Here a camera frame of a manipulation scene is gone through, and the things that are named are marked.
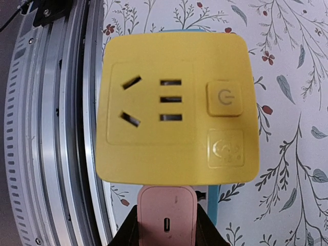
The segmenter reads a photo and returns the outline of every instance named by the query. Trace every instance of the yellow adapter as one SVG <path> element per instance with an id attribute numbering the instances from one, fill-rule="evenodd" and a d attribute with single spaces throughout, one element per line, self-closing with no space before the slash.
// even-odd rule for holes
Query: yellow adapter
<path id="1" fill-rule="evenodd" d="M 106 47 L 102 78 L 96 142 L 101 179 L 196 186 L 257 175 L 256 97 L 240 36 L 117 37 Z"/>

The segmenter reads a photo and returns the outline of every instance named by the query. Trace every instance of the pink device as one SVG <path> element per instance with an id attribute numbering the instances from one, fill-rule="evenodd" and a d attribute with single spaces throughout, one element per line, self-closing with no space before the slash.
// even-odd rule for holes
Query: pink device
<path id="1" fill-rule="evenodd" d="M 139 246 L 194 246 L 197 196 L 191 187 L 144 186 L 138 194 Z"/>

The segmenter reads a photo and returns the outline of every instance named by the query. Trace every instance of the black cable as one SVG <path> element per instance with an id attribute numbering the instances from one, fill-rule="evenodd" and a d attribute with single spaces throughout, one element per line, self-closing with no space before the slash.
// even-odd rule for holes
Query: black cable
<path id="1" fill-rule="evenodd" d="M 7 22 L 0 27 L 0 33 L 14 20 L 14 18 L 19 14 L 19 12 L 21 12 L 21 10 L 26 7 L 27 5 L 29 5 L 31 2 L 33 2 L 33 0 L 28 0 L 26 3 L 24 3 L 22 6 L 20 6 L 15 13 L 9 18 L 9 20 L 7 20 Z"/>

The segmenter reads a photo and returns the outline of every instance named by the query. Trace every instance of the flower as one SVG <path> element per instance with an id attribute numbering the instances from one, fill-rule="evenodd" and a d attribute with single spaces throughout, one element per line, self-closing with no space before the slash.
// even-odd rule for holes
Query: flower
<path id="1" fill-rule="evenodd" d="M 129 206 L 130 205 L 130 203 L 128 202 L 128 201 L 126 201 L 125 199 L 122 199 L 121 200 L 121 203 L 124 205 L 124 206 Z"/>
<path id="2" fill-rule="evenodd" d="M 262 56 L 262 60 L 265 62 L 267 60 L 269 60 L 269 64 L 273 65 L 273 60 L 275 59 L 274 55 L 270 55 L 269 52 L 266 50 L 264 52 L 265 56 Z"/>
<path id="3" fill-rule="evenodd" d="M 112 26 L 111 24 L 108 24 L 106 26 L 106 29 L 102 32 L 105 33 L 107 36 L 109 36 L 111 33 L 114 32 L 114 28 L 115 28 L 115 26 Z"/>
<path id="4" fill-rule="evenodd" d="M 225 30 L 224 30 L 226 33 L 231 33 L 231 31 L 232 31 L 232 28 L 231 27 L 227 27 L 227 28 L 225 28 Z"/>
<path id="5" fill-rule="evenodd" d="M 262 107 L 262 109 L 263 109 L 263 112 L 266 113 L 266 114 L 268 114 L 268 115 L 271 115 L 272 112 L 273 112 L 272 108 L 270 108 L 270 107 L 267 106 L 267 105 L 264 105 L 264 106 Z"/>

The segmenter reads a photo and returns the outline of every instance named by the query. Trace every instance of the power button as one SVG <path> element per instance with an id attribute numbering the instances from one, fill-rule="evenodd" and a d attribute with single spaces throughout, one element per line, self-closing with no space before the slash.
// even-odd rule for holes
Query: power button
<path id="1" fill-rule="evenodd" d="M 241 88 L 236 82 L 212 81 L 207 84 L 208 113 L 211 116 L 242 114 Z"/>

